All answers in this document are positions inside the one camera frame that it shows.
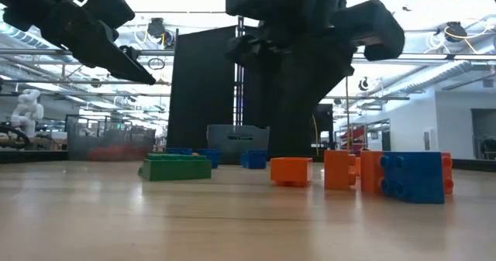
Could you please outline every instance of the humanoid robot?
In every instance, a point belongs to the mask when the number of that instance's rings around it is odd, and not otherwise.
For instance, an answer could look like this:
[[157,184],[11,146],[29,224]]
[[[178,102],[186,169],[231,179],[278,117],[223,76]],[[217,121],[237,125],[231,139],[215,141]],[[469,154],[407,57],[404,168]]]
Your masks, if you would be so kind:
[[36,122],[43,118],[43,106],[38,103],[40,95],[38,90],[24,90],[10,118],[11,126],[23,129],[28,138],[36,135]]

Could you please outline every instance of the lego brick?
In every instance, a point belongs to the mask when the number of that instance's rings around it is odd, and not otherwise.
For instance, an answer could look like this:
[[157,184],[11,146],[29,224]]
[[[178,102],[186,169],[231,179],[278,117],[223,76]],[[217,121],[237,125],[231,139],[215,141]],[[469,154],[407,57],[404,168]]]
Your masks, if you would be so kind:
[[206,156],[208,160],[212,162],[212,169],[216,169],[219,166],[220,151],[218,149],[199,149],[198,154],[200,156]]
[[212,164],[204,156],[165,156],[165,160],[144,160],[142,177],[150,180],[210,179]]
[[361,158],[356,157],[355,158],[355,165],[352,166],[353,172],[356,174],[357,177],[360,176],[360,169],[361,169]]
[[364,194],[381,195],[384,170],[381,167],[383,152],[360,152],[360,188]]
[[441,153],[390,153],[381,157],[382,191],[387,196],[417,204],[443,204]]
[[241,166],[248,169],[267,168],[266,150],[249,150],[241,154]]
[[193,154],[193,149],[182,149],[182,148],[167,148],[167,153],[180,154],[190,156]]
[[324,186],[326,189],[348,191],[356,182],[356,176],[350,172],[355,165],[355,156],[347,151],[326,150],[324,153]]
[[451,153],[441,153],[443,158],[443,184],[444,184],[444,194],[453,194],[453,188],[455,184],[453,182],[453,160],[451,159]]
[[270,180],[282,187],[307,187],[312,180],[312,164],[312,158],[273,158],[270,160]]

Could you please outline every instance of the gray plastic container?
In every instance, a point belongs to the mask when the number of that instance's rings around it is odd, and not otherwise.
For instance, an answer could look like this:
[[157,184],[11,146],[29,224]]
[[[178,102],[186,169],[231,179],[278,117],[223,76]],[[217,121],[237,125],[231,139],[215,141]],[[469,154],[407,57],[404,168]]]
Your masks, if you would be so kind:
[[209,125],[207,141],[209,149],[222,154],[221,164],[239,164],[241,154],[252,149],[267,150],[270,129],[254,125]]

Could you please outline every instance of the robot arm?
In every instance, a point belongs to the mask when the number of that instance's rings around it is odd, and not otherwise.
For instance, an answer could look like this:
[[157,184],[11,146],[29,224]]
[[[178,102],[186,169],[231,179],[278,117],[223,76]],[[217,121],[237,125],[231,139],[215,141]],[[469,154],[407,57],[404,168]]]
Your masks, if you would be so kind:
[[0,2],[7,6],[5,22],[22,31],[37,26],[44,39],[67,47],[82,64],[103,67],[120,79],[155,84],[132,47],[114,44],[119,36],[116,29],[135,17],[124,0],[88,0],[83,6],[73,0]]

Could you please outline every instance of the wall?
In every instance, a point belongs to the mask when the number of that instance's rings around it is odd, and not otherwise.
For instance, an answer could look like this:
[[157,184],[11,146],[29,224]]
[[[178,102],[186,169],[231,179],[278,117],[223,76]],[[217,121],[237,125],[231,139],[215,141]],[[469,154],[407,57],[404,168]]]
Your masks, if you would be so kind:
[[423,151],[423,132],[432,129],[431,150],[438,150],[435,90],[413,94],[409,101],[389,101],[382,112],[366,112],[353,122],[378,122],[389,119],[391,123],[391,150]]
[[472,109],[496,109],[494,94],[438,91],[436,111],[439,149],[453,158],[474,160]]
[[372,139],[371,133],[368,133],[367,148],[369,150],[382,150],[382,131],[377,132],[377,139]]

